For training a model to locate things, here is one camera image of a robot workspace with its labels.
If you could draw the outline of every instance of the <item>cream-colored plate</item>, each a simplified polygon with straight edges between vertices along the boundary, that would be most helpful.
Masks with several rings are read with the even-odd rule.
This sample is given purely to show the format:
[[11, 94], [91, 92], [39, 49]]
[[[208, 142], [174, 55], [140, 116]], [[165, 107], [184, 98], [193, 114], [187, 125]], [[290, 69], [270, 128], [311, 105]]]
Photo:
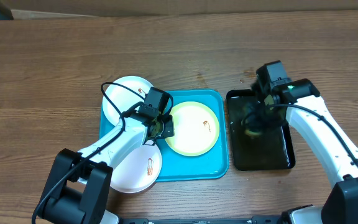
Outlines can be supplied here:
[[170, 114], [175, 135], [165, 140], [175, 152], [199, 156], [212, 149], [219, 137], [219, 121], [210, 108], [198, 102], [184, 102], [174, 106]]

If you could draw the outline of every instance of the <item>wooden table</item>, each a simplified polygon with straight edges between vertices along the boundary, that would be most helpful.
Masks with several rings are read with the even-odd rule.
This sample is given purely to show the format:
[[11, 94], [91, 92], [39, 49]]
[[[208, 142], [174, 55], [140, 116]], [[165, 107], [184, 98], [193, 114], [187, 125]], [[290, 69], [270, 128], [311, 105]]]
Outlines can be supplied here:
[[[29, 223], [56, 154], [98, 139], [102, 82], [135, 74], [163, 90], [212, 88], [225, 98], [274, 60], [318, 87], [358, 145], [358, 11], [1, 21], [0, 223]], [[239, 172], [231, 162], [218, 180], [111, 191], [107, 208], [122, 217], [233, 218], [322, 205], [328, 179], [291, 134], [292, 170]]]

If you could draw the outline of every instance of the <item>round plate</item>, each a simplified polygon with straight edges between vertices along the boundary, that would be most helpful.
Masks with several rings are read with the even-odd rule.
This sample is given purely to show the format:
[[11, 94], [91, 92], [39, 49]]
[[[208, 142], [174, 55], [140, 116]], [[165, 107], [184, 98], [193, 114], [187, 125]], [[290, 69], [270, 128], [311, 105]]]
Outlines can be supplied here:
[[214, 112], [202, 103], [184, 102], [174, 106], [173, 137], [167, 144], [184, 156], [199, 156], [208, 152], [219, 137], [219, 121]]
[[[146, 79], [136, 76], [122, 77], [114, 81], [114, 83], [122, 84], [139, 93], [143, 97], [145, 97], [145, 94], [149, 92], [151, 87], [153, 87], [153, 85]], [[140, 97], [131, 93], [129, 90], [116, 85], [110, 85], [106, 90], [106, 95], [108, 95], [110, 100], [121, 112], [128, 110], [135, 103], [143, 101]], [[102, 105], [103, 113], [109, 122], [113, 125], [117, 125], [119, 115], [106, 97], [103, 97]]]
[[110, 186], [122, 193], [140, 192], [155, 182], [161, 167], [162, 157], [158, 146], [143, 145], [133, 150], [113, 170]]

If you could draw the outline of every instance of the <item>blue rectangular tray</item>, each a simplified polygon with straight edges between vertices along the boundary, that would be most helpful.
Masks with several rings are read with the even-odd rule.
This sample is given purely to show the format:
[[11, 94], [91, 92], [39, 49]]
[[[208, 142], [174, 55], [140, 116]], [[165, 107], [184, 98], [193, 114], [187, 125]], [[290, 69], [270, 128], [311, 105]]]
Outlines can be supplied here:
[[[164, 139], [159, 139], [157, 146], [161, 150], [163, 162], [160, 175], [156, 181], [217, 179], [222, 177], [229, 168], [229, 156], [221, 95], [215, 90], [172, 90], [167, 91], [167, 93], [173, 96], [174, 106], [186, 101], [195, 101], [211, 108], [219, 121], [219, 137], [211, 150], [195, 157], [180, 155], [172, 150]], [[101, 108], [99, 137], [103, 137], [113, 127], [114, 125], [107, 120], [103, 108]]]

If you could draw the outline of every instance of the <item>plate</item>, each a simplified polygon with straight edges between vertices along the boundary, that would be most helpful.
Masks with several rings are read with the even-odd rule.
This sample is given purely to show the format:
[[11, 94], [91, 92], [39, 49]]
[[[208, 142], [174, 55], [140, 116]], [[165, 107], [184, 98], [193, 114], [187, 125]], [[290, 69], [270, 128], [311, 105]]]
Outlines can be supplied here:
[[170, 114], [175, 135], [165, 140], [175, 152], [199, 156], [212, 149], [219, 137], [219, 121], [210, 108], [198, 102], [183, 102]]
[[[137, 76], [122, 77], [114, 81], [114, 83], [122, 84], [143, 97], [145, 97], [145, 94], [149, 92], [151, 87], [153, 87], [149, 81]], [[108, 95], [110, 100], [121, 112], [128, 110], [135, 103], [143, 101], [139, 96], [133, 94], [129, 90], [116, 85], [110, 85], [106, 90], [106, 95]], [[102, 105], [103, 113], [109, 122], [113, 125], [117, 125], [119, 115], [106, 97], [103, 97]]]
[[110, 186], [122, 193], [137, 193], [150, 187], [162, 167], [157, 145], [144, 144], [133, 150], [112, 172]]

